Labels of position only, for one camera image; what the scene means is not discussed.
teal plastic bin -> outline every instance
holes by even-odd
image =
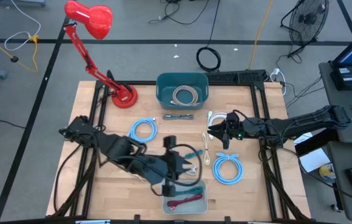
[[[172,95],[174,90],[181,86],[188,85],[193,87],[198,93],[198,101],[193,106],[173,105]],[[202,73],[163,73],[157,78],[157,99],[161,107],[166,110],[198,110],[201,109],[208,99],[208,78]],[[192,94],[187,90],[177,93],[177,98],[182,103],[189,103],[193,99]]]

yellow cable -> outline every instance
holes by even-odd
[[[257,40],[259,39],[259,36],[261,35],[264,22],[265,22],[266,19],[267,19],[267,15],[269,14],[269,11],[270,11],[271,4],[272,4],[272,3],[273,3],[273,0],[269,0],[269,5],[268,5],[268,7],[267,7],[266,14],[265,14],[264,17],[263,17],[262,24],[261,24],[261,26],[260,26],[260,28],[259,28],[259,31],[257,32],[256,39],[255,39],[255,44],[253,45],[253,50],[252,50],[252,55],[251,55],[251,62],[249,63],[248,70],[251,69],[251,66],[252,66],[252,63],[253,63],[253,58],[255,57],[255,50],[256,50]]]
[[[34,54],[33,54],[33,56],[32,56],[32,61],[33,61],[34,65],[35,65],[35,70],[33,70],[33,69],[31,69],[31,68],[25,66],[25,65],[24,65],[23,63],[21,63],[20,61],[17,61],[17,63],[18,63],[21,67],[23,67],[23,68],[25,68],[25,69],[27,69],[27,70],[29,70],[29,71],[31,71],[31,72],[35,72],[35,73],[38,72],[38,65],[37,65],[37,63],[36,63],[36,61],[35,61],[35,56],[36,56],[37,51],[38,51],[38,43],[37,43],[38,38],[39,38],[38,35],[35,35],[35,36],[32,36],[32,37],[29,38],[29,40],[31,40],[31,41],[33,41],[33,42],[35,43],[35,52],[34,52]],[[7,56],[9,56],[9,58],[13,58],[13,55],[11,55],[9,52],[5,51],[1,46],[0,46],[0,50],[2,50]]]

black electric fan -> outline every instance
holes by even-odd
[[[281,19],[281,27],[289,30],[292,44],[300,46],[288,54],[288,57],[300,52],[307,45],[317,41],[317,36],[323,29],[329,10],[328,0],[299,0],[296,6]],[[282,21],[289,15],[289,27]]]

lamp shade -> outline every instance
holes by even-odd
[[[64,6],[65,14],[85,25],[89,33],[96,39],[107,36],[113,23],[113,12],[108,6],[86,7],[76,1],[68,1]]]

wooden tabletop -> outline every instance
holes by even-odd
[[[80,82],[76,93],[70,121],[79,115],[89,115],[93,98],[95,82]],[[148,154],[163,154],[163,138],[168,135],[176,135],[177,143],[189,144],[196,149],[203,149],[202,132],[207,130],[206,122],[209,110],[214,113],[229,113],[237,109],[247,116],[253,117],[252,98],[250,88],[247,86],[210,86],[209,98],[201,110],[195,111],[167,111],[163,110],[156,97],[155,85],[136,85],[139,99],[129,109],[115,107],[111,100],[106,106],[104,117],[105,133],[126,135],[132,124],[140,118],[155,117],[158,126],[158,134],[155,139],[147,143]],[[265,83],[266,97],[271,118],[287,118],[284,98],[281,86],[278,83]],[[257,92],[261,117],[263,112],[260,102],[260,93]],[[164,121],[164,114],[195,115],[193,121],[173,120]],[[148,137],[151,129],[148,124],[142,124],[137,129],[137,135],[142,138]],[[64,142],[59,165],[74,150],[75,143]],[[292,141],[285,147],[294,149]],[[181,154],[188,153],[188,149],[178,149]],[[271,220],[269,204],[267,200],[266,186],[262,163],[258,159],[259,143],[256,139],[244,139],[243,141],[232,140],[228,150],[222,149],[221,141],[210,140],[209,152],[211,165],[216,159],[216,152],[227,154],[238,153],[239,160],[244,167],[244,176],[235,185],[223,185],[213,177],[211,165],[203,165],[202,179],[206,183],[208,196],[208,211],[205,214],[196,215],[165,215],[162,211],[161,198],[155,196],[150,190],[147,181],[142,182],[137,177],[128,174],[112,164],[106,164],[96,169],[88,218],[95,219],[128,219],[132,220],[135,214],[140,214],[145,220],[207,220],[220,221],[225,216],[230,216],[232,221],[269,221]],[[302,213],[310,217],[302,176],[300,174],[297,158],[286,151],[278,150],[279,164],[285,191],[294,201]],[[79,150],[64,166],[59,179],[58,206],[68,197],[75,186],[76,174],[80,162],[81,150]],[[198,164],[197,159],[190,160]],[[221,166],[221,173],[226,178],[233,178],[236,174],[235,165],[226,162]],[[181,179],[194,179],[187,174]],[[159,191],[159,184],[154,186]],[[277,205],[278,216],[281,217],[279,197],[274,190],[274,199]],[[53,194],[47,209],[47,214],[52,214]]]

